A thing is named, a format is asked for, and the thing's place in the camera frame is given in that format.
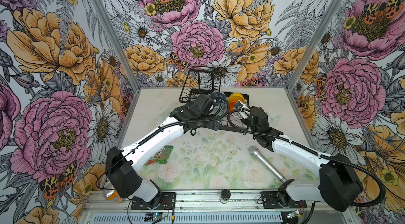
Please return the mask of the orange bowl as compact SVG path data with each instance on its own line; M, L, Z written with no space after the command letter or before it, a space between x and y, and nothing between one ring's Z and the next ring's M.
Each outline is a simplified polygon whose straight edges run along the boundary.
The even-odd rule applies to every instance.
M234 110L234 107L235 107L235 103L236 103L236 102L237 102L237 101L230 102L229 112L232 112L232 111Z

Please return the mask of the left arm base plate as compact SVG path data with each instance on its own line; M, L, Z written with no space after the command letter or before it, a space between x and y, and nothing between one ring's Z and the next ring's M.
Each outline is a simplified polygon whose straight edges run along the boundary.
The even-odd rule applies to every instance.
M134 197L131 202L131 210L173 210L176 204L177 194L175 192L162 192L160 194L160 200L154 198L152 203L147 203L146 201Z

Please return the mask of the blue triangle pattern bowl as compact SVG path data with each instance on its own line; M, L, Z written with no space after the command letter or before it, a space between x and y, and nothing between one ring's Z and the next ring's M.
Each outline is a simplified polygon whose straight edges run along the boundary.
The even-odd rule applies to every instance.
M223 92L212 92L209 95L216 103L222 102L226 103L227 102L227 97Z

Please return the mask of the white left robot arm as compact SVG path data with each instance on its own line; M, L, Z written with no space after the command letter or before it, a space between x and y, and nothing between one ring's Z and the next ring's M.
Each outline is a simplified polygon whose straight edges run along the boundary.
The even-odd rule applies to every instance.
M142 139L123 149L113 147L108 151L107 180L121 198L136 200L150 209L158 207L162 200L161 189L153 181L138 175L139 170L158 150L187 132L195 133L198 128L218 130L229 111L226 98L206 94L176 108Z

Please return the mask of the brown petal pattern bowl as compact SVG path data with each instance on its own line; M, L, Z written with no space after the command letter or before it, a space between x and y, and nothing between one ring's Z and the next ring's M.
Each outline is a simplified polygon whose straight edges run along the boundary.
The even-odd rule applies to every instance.
M242 120L242 119L246 120L249 117L249 113L244 111L244 110L235 111L235 112L232 113L232 116L239 119L239 120Z

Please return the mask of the yellow bowl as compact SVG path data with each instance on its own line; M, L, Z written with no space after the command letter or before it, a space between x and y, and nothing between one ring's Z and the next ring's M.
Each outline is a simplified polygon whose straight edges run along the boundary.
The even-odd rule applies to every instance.
M237 101L241 101L242 103L245 103L244 96L240 93L232 93L228 98L229 103L236 103Z

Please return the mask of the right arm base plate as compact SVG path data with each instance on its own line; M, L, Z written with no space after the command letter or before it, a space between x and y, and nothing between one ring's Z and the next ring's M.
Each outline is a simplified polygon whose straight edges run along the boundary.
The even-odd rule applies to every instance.
M261 202L264 209L305 209L305 201L294 201L287 194L278 191L262 191Z

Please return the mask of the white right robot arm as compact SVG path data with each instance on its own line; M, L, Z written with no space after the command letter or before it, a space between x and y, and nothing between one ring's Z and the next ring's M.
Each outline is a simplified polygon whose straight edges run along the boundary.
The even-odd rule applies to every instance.
M270 127L267 113L260 107L250 107L238 101L232 113L236 113L247 126L247 129L243 129L232 125L234 129L253 135L263 149L292 159L318 177L317 182L310 183L283 179L278 189L282 206L289 206L294 201L315 201L344 212L363 191L347 157L341 154L331 156L292 140L283 132Z

